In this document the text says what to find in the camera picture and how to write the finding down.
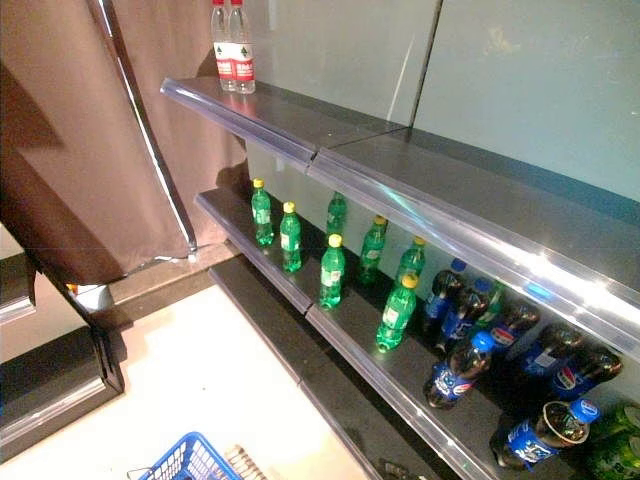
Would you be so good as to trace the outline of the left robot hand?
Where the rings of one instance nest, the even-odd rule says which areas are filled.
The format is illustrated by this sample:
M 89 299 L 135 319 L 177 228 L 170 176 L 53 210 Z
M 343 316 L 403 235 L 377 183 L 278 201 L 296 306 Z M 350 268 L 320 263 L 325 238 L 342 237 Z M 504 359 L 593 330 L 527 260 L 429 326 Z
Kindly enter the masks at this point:
M 267 476 L 254 462 L 248 452 L 240 445 L 229 447 L 224 457 L 234 470 L 234 472 L 243 480 L 267 480 Z

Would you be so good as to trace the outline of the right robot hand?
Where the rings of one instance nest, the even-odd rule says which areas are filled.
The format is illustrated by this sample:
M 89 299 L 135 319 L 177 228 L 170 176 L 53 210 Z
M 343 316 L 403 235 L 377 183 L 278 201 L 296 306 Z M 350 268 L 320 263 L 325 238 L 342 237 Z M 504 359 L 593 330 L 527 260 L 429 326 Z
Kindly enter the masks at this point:
M 380 458 L 378 461 L 378 472 L 386 480 L 416 480 L 417 476 L 411 473 L 403 465 L 390 460 Z

